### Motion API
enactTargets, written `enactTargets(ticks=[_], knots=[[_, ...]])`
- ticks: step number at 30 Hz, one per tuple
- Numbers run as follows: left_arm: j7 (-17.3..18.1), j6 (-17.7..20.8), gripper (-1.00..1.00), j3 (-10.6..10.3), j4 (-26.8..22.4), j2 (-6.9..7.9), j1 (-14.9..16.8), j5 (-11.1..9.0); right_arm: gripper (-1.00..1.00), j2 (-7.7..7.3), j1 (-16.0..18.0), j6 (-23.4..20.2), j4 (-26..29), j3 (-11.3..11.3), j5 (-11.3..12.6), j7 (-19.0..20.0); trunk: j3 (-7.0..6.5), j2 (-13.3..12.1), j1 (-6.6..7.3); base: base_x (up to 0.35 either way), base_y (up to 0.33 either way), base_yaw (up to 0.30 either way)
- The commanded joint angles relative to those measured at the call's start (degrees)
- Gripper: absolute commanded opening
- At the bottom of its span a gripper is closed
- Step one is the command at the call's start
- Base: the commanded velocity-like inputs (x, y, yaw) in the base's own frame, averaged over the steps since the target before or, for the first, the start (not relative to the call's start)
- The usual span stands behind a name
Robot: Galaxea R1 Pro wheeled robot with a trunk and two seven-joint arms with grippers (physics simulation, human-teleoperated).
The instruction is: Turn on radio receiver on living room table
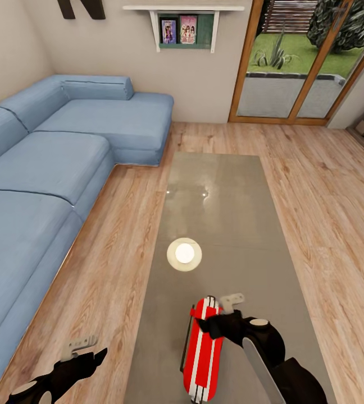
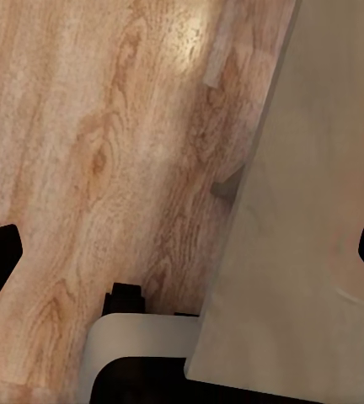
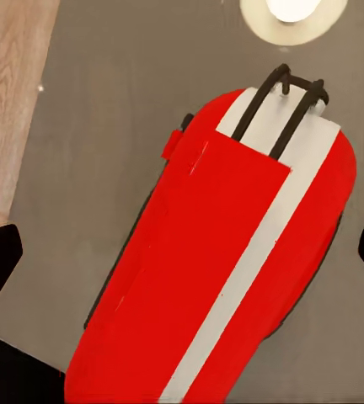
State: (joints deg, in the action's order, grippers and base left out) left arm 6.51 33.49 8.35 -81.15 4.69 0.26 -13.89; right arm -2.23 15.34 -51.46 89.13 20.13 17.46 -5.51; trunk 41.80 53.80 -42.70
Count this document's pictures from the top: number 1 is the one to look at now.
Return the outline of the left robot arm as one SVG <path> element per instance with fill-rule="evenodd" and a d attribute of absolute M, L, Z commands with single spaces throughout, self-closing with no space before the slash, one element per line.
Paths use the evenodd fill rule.
<path fill-rule="evenodd" d="M 5 404 L 54 404 L 78 380 L 91 377 L 102 364 L 107 348 L 96 355 L 94 352 L 82 355 L 75 352 L 97 343 L 98 337 L 95 335 L 66 341 L 61 359 L 54 364 L 53 371 L 14 390 Z"/>

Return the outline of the radio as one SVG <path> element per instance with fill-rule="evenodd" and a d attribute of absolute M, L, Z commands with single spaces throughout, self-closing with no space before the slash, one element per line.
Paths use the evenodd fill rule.
<path fill-rule="evenodd" d="M 193 320 L 188 327 L 180 371 L 184 374 L 184 387 L 192 396 L 193 404 L 207 402 L 216 393 L 223 337 L 210 338 L 210 332 L 203 333 L 198 324 L 198 319 L 206 320 L 220 313 L 222 308 L 215 300 L 213 296 L 201 299 L 196 309 L 193 305 L 190 311 Z"/>

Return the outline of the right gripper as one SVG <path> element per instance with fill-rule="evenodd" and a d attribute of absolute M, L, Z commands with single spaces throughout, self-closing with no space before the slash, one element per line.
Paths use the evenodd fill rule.
<path fill-rule="evenodd" d="M 226 337 L 232 342 L 233 339 L 230 334 L 230 327 L 232 323 L 237 319 L 243 319 L 240 310 L 234 310 L 230 315 L 213 315 L 207 317 L 206 320 L 198 319 L 198 324 L 203 333 L 210 332 L 210 338 L 217 339 L 220 337 Z"/>

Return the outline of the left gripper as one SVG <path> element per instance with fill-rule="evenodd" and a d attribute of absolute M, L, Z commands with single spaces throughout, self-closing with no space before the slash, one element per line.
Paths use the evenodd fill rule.
<path fill-rule="evenodd" d="M 108 349 L 100 351 L 96 355 L 94 352 L 78 355 L 76 358 L 61 362 L 56 362 L 53 371 L 61 370 L 66 375 L 67 386 L 66 393 L 78 380 L 91 377 L 98 366 L 100 366 L 106 357 Z"/>

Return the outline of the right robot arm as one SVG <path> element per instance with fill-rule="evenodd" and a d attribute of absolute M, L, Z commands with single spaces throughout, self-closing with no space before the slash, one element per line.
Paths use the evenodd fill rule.
<path fill-rule="evenodd" d="M 285 344 L 268 320 L 242 318 L 241 293 L 221 297 L 219 314 L 198 319 L 210 338 L 226 337 L 243 348 L 272 404 L 329 404 L 319 382 L 294 357 L 285 361 Z"/>

